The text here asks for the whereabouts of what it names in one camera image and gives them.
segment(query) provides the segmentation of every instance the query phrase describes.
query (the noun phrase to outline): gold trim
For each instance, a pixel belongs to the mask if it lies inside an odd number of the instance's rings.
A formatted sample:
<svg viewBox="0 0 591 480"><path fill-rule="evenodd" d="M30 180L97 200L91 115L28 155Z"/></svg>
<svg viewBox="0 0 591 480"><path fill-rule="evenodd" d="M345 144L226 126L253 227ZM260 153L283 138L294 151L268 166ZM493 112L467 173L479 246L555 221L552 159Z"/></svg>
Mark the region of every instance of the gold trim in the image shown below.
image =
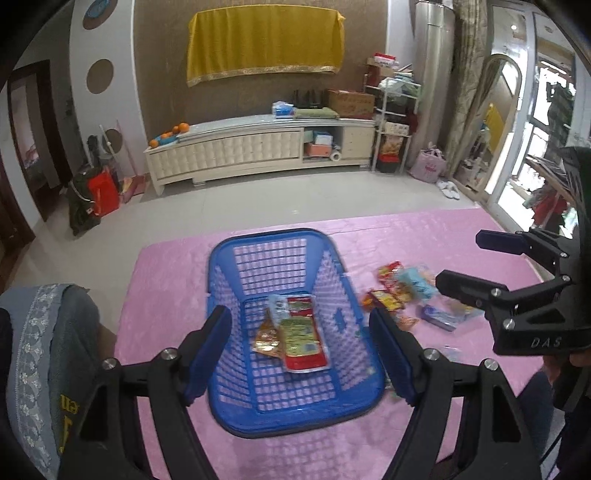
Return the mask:
<svg viewBox="0 0 591 480"><path fill-rule="evenodd" d="M230 70L228 72L210 73L201 75L200 77L187 80L187 85L192 87L201 82L208 82L210 80L219 80L230 77L238 77L241 75L258 75L262 73L338 73L340 67L318 66L311 67L306 65L285 65L282 67L255 67L251 69Z"/></svg>

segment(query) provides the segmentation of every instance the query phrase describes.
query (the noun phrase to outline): wall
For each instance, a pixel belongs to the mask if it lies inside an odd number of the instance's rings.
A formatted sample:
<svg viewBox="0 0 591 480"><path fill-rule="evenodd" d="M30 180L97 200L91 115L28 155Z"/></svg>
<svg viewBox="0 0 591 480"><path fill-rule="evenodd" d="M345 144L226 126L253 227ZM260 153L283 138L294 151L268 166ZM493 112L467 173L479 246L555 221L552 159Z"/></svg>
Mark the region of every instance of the wall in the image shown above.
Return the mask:
<svg viewBox="0 0 591 480"><path fill-rule="evenodd" d="M414 61L411 3L415 3L415 0L388 0L386 53L394 55L401 67Z"/></svg>
<svg viewBox="0 0 591 480"><path fill-rule="evenodd" d="M144 173L147 168L143 151L148 145L135 81L132 29L135 1L118 0L104 23L92 30L86 30L83 19L92 2L93 0L76 0L70 26L70 78L84 148L88 154L88 136L101 137L99 125L103 125L105 130L119 131L119 121L131 157L139 173ZM154 30L154 35L165 34L161 25L156 25ZM107 59L113 64L113 79L106 90L94 94L88 90L86 76L90 67L101 59ZM163 65L159 65L158 69L164 70ZM125 147L119 151L118 161L125 175L133 175Z"/></svg>
<svg viewBox="0 0 591 480"><path fill-rule="evenodd" d="M43 26L22 54L15 68L49 59L57 127L68 164L72 172L76 172L84 160L84 151L72 108L72 86L69 75L70 19L73 8L74 2L71 1Z"/></svg>
<svg viewBox="0 0 591 480"><path fill-rule="evenodd" d="M22 175L20 163L18 162L17 152L14 149L12 132L8 121L8 89L4 85L0 93L0 155L4 163L4 169L8 176L8 181L12 187L12 192L21 208L25 220L35 229L38 223L43 219L37 210L37 205L31 197L25 177Z"/></svg>
<svg viewBox="0 0 591 480"><path fill-rule="evenodd" d="M142 0L135 3L138 93L148 137L173 125L267 113L294 90L362 87L367 57L386 44L388 0ZM197 11L232 5L302 4L334 8L345 19L338 74L266 74L186 84L188 24Z"/></svg>

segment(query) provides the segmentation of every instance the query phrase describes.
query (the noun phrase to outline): red box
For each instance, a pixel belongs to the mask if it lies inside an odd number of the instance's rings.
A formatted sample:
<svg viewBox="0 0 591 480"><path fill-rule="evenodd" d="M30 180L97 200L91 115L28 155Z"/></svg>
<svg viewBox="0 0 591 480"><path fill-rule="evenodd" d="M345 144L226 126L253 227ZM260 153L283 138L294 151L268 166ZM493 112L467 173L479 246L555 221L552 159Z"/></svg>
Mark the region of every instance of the red box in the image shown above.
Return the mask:
<svg viewBox="0 0 591 480"><path fill-rule="evenodd" d="M306 157L330 157L331 153L332 146L330 145L306 144Z"/></svg>
<svg viewBox="0 0 591 480"><path fill-rule="evenodd" d="M119 208L119 193L107 170L90 179L88 189L95 201L95 215L104 217Z"/></svg>

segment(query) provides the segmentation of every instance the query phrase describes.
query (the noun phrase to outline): white slippers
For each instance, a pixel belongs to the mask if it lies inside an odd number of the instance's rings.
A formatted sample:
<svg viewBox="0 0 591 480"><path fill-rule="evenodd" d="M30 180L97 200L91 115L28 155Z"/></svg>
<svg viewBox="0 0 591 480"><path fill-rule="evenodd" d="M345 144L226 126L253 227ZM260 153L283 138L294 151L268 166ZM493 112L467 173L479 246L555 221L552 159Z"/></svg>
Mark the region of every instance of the white slippers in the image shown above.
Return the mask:
<svg viewBox="0 0 591 480"><path fill-rule="evenodd" d="M443 179L437 180L435 183L437 188L441 190L441 193L444 194L449 199L459 200L460 199L460 192L452 181L445 181Z"/></svg>

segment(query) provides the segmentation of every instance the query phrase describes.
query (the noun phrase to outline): cardboard box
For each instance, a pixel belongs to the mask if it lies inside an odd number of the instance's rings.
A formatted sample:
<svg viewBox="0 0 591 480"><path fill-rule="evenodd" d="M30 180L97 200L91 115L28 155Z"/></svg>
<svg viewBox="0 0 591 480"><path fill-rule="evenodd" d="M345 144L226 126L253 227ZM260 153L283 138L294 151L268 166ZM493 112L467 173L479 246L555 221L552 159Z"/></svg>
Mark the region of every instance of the cardboard box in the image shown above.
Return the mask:
<svg viewBox="0 0 591 480"><path fill-rule="evenodd" d="M400 137L407 137L410 131L410 126L405 124L395 124L394 122L386 122L384 125L385 135L398 135Z"/></svg>
<svg viewBox="0 0 591 480"><path fill-rule="evenodd" d="M347 90L329 90L329 108L342 118L374 117L375 97L368 93L348 92Z"/></svg>
<svg viewBox="0 0 591 480"><path fill-rule="evenodd" d="M307 143L305 152L306 157L330 157L330 154L332 153L332 146Z"/></svg>

